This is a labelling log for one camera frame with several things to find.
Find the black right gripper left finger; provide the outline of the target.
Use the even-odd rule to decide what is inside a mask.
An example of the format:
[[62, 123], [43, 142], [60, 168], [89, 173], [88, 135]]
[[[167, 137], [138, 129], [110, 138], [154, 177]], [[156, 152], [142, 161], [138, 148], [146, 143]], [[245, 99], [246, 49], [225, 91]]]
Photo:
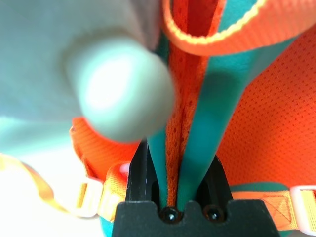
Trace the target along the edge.
[[126, 201], [152, 201], [160, 207], [159, 186], [147, 140], [141, 141], [129, 165]]

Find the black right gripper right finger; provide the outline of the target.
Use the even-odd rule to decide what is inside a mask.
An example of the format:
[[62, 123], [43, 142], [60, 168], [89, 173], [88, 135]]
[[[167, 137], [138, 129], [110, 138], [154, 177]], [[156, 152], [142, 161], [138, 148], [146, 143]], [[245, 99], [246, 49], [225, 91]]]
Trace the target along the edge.
[[201, 206], [226, 206], [232, 199], [232, 193], [222, 163], [215, 156], [197, 190], [195, 201]]

